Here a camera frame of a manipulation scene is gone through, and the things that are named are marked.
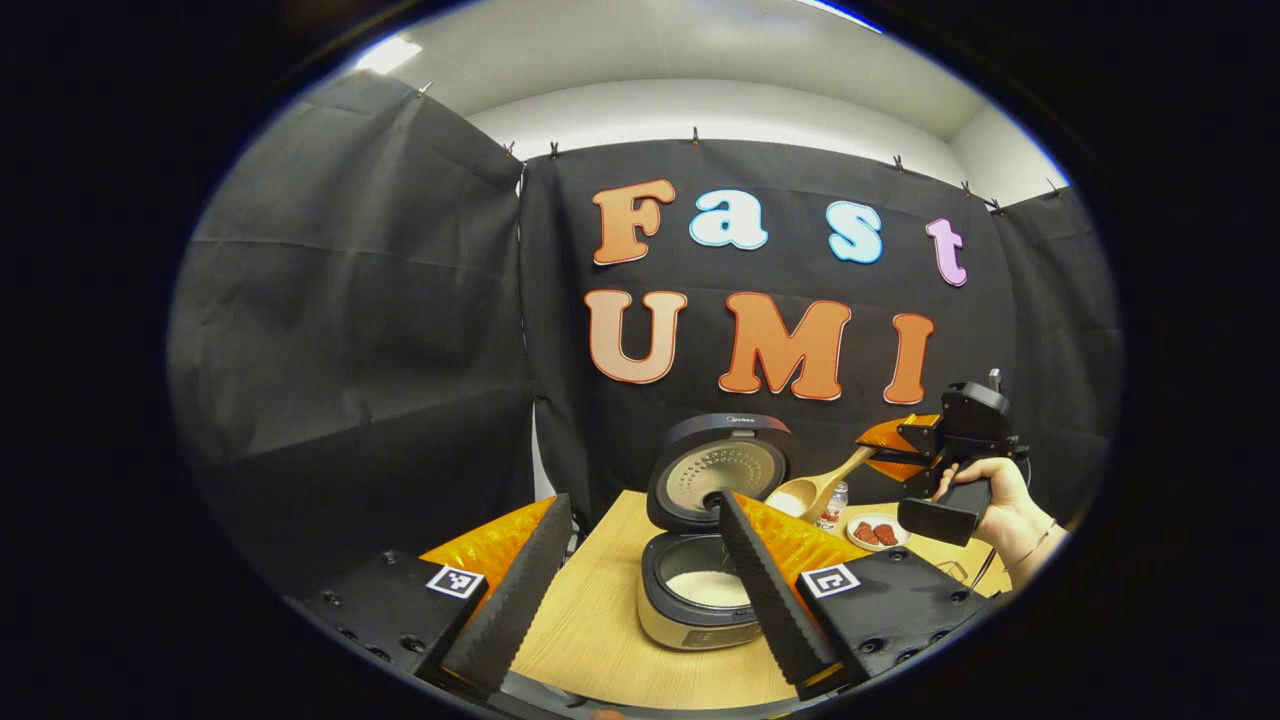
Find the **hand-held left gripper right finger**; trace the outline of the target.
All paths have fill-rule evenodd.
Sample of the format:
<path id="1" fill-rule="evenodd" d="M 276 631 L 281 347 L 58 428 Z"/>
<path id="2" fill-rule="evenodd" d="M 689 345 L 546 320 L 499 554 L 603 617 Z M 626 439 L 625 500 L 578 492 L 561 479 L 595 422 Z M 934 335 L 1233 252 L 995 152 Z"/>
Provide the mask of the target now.
<path id="1" fill-rule="evenodd" d="M 787 515 L 718 493 L 719 533 L 765 642 L 800 700 L 896 674 L 991 614 L 991 600 L 906 548 L 840 562 L 808 552 L 786 570 L 764 520 Z"/>

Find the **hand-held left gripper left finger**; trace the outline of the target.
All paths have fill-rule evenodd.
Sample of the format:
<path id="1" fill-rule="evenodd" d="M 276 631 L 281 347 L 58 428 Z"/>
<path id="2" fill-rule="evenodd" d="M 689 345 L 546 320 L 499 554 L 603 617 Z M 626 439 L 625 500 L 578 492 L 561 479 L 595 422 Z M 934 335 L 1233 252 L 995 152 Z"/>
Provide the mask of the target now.
<path id="1" fill-rule="evenodd" d="M 425 553 L 385 552 L 287 602 L 381 666 L 485 701 L 500 691 L 572 534 L 570 497 L 553 495 Z"/>

